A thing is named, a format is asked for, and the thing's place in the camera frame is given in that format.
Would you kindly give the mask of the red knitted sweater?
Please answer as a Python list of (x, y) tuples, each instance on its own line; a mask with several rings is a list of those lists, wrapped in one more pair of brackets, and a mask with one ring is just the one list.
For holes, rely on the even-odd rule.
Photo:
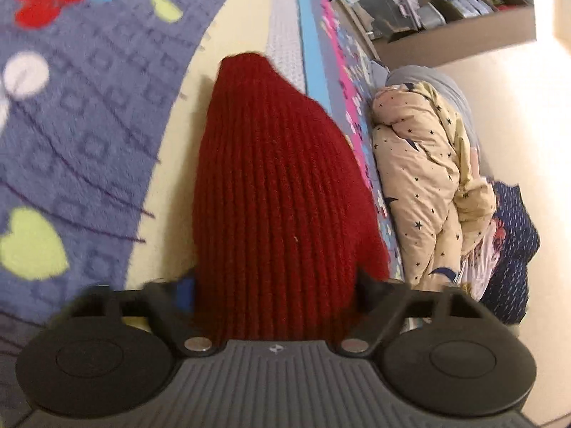
[(359, 274), (389, 275), (344, 135), (257, 53), (221, 62), (193, 195), (194, 318), (214, 342), (341, 340)]

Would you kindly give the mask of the beige star-patterned duvet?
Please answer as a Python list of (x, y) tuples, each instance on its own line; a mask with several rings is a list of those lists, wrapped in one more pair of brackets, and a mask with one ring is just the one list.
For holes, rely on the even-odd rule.
[(483, 239), (495, 191), (472, 173), (464, 121), (427, 82), (382, 88), (373, 100), (373, 145), (401, 249), (405, 281), (438, 291)]

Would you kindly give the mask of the pink patterned cloth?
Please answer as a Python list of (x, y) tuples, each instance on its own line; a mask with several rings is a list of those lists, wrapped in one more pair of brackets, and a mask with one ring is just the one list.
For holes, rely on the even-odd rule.
[(458, 284), (476, 301), (484, 296), (499, 264), (505, 237), (503, 222), (493, 218), (482, 240), (462, 260)]

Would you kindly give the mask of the navy dotted cloth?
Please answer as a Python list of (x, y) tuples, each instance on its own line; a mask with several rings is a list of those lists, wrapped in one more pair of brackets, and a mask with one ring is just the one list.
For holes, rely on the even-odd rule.
[(496, 196), (495, 247), (499, 261), (480, 299), (502, 323), (519, 325), (529, 302), (527, 267), (540, 248), (540, 237), (522, 201), (518, 185), (494, 181)]

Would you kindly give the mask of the grey pillow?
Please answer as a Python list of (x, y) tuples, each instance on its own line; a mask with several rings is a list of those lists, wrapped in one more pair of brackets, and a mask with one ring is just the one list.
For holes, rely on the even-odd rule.
[(449, 75), (426, 66), (407, 65), (395, 68), (388, 73), (385, 80), (386, 86), (400, 85), (405, 83), (430, 83), (443, 98), (446, 99), (461, 114), (466, 133), (469, 137), (470, 146), (480, 150), (480, 142), (476, 134), (472, 120), (472, 113), (468, 99)]

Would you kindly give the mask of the colourful striped floral bedspread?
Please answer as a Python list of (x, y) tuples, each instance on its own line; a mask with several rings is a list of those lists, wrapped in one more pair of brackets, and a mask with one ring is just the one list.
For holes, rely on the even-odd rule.
[(192, 196), (223, 58), (267, 56), (341, 129), (401, 254), (369, 117), (371, 55), (326, 0), (1, 0), (1, 423), (31, 412), (21, 348), (85, 288), (173, 286), (196, 260)]

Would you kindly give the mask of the clear plastic storage box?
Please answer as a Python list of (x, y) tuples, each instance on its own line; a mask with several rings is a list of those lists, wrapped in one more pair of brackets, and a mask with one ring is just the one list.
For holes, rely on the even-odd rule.
[(422, 29), (418, 0), (357, 0), (353, 9), (371, 40), (391, 42)]

